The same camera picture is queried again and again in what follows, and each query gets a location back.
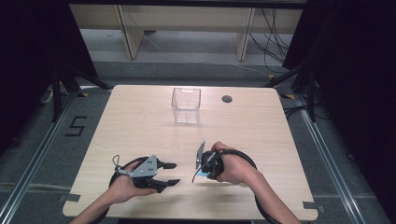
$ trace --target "black cable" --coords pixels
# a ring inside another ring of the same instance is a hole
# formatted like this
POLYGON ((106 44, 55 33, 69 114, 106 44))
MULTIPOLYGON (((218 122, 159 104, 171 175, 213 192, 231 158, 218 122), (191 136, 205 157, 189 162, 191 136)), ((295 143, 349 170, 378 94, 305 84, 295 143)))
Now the black cable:
POLYGON ((265 53, 269 54, 271 57, 273 57, 275 60, 277 60, 280 63, 283 63, 282 59, 277 57, 273 52, 271 52, 270 50, 266 49, 263 45, 261 45, 254 37, 252 34, 250 34, 251 39, 253 40, 253 42, 256 44, 256 46, 261 49, 262 51, 264 51, 265 53))
POLYGON ((289 46, 282 40, 282 38, 279 36, 279 34, 278 34, 277 31, 276 31, 276 8, 273 8, 273 22, 272 22, 272 25, 270 24, 270 22, 269 22, 267 16, 265 15, 265 12, 264 12, 263 8, 262 8, 262 15, 264 16, 265 21, 266 21, 266 23, 267 23, 267 25, 268 25, 268 28, 270 29, 270 36, 267 36, 266 34, 264 34, 264 36, 268 39, 268 41, 271 41, 271 42, 273 42, 274 44, 277 45, 278 50, 279 50, 279 54, 281 55, 282 59, 284 59, 284 57, 286 56, 286 54, 285 54, 285 52, 283 51, 282 48, 288 49, 289 46))

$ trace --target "clear plastic container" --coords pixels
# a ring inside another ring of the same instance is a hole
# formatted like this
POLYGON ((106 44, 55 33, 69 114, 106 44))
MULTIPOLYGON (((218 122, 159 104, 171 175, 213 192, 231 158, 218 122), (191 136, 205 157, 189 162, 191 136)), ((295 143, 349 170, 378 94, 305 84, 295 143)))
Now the clear plastic container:
POLYGON ((176 123, 198 123, 201 90, 174 88, 172 108, 176 123))

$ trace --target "hand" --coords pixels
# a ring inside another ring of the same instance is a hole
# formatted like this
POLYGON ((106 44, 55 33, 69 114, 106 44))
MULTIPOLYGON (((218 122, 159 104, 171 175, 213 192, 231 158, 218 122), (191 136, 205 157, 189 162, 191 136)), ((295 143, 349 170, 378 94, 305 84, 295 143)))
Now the hand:
MULTIPOLYGON (((126 167, 125 170, 132 171, 138 165, 140 161, 136 161, 126 167)), ((127 175, 120 175, 114 180, 110 188, 105 192, 110 203, 125 203, 135 196, 144 196, 156 193, 156 189, 140 189, 134 185, 131 177, 127 175)))
MULTIPOLYGON (((213 145, 212 151, 221 151, 222 149, 235 149, 228 147, 221 142, 213 145)), ((221 159, 224 164, 224 171, 218 176, 219 182, 230 182, 232 184, 247 183, 247 174, 256 174, 258 171, 250 165, 248 161, 237 155, 222 155, 221 159)))
MULTIPOLYGON (((139 161, 132 163, 125 170, 132 171, 139 165, 139 161)), ((131 177, 121 175, 117 177, 110 188, 101 194, 92 204, 75 217, 70 223, 91 223, 101 216, 114 203, 125 203, 135 196, 156 193, 155 189, 139 189, 134 185, 131 177)))

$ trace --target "table top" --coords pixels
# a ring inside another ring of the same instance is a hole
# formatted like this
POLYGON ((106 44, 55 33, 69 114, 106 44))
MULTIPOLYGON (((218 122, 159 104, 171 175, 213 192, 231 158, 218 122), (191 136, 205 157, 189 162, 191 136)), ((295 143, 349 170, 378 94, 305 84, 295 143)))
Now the table top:
POLYGON ((205 151, 216 141, 249 155, 281 200, 300 220, 314 220, 303 167, 278 95, 273 89, 189 87, 201 89, 198 124, 175 123, 171 106, 174 86, 116 86, 110 95, 91 144, 70 191, 79 201, 66 202, 64 214, 76 216, 106 191, 120 165, 155 154, 174 162, 159 169, 154 179, 180 179, 162 193, 136 197, 110 207, 108 217, 177 219, 263 219, 251 190, 244 185, 218 183, 195 174, 195 157, 202 141, 205 151), (233 98, 230 103, 222 97, 233 98))

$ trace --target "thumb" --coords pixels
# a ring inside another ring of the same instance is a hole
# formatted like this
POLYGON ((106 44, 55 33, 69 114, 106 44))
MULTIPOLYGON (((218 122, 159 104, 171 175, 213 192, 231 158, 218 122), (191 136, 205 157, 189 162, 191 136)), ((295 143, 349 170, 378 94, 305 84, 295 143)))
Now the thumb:
POLYGON ((216 180, 217 180, 218 182, 224 182, 223 174, 218 175, 218 177, 216 178, 216 180))

